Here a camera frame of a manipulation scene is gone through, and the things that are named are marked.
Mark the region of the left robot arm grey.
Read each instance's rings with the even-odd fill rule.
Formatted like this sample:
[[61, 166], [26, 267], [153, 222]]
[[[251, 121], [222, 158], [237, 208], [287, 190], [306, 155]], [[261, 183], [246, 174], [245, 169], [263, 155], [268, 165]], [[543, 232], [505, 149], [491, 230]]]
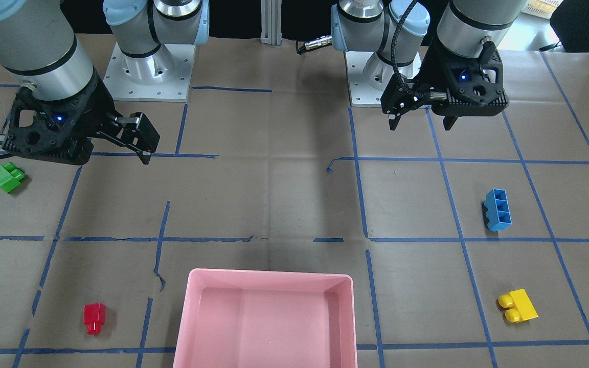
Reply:
[[449, 1], [413, 77], [414, 62], [432, 22], [418, 1], [338, 1], [330, 10], [333, 47], [374, 52], [392, 70], [379, 100], [395, 130], [403, 114], [430, 105], [451, 130], [461, 117], [491, 117], [509, 106], [497, 45], [524, 1]]

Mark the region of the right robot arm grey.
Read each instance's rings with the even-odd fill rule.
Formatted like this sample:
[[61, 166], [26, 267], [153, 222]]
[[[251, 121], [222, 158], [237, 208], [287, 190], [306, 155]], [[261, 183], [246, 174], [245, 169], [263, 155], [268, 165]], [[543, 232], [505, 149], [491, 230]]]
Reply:
[[119, 54], [100, 76], [59, 1], [0, 1], [0, 65], [19, 82], [0, 160], [84, 165], [93, 139], [135, 153], [147, 165], [161, 136], [142, 112], [114, 101], [187, 97], [193, 57], [210, 34], [208, 1], [104, 1]]

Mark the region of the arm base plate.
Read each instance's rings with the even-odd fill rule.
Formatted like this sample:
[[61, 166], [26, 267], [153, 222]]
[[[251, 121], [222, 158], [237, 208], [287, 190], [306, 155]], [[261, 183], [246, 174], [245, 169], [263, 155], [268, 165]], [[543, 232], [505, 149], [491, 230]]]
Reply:
[[393, 68], [376, 52], [345, 52], [348, 87], [353, 107], [381, 109], [381, 96], [393, 75]]
[[101, 78], [119, 102], [186, 102], [196, 46], [164, 44], [156, 53], [134, 58], [115, 45]]

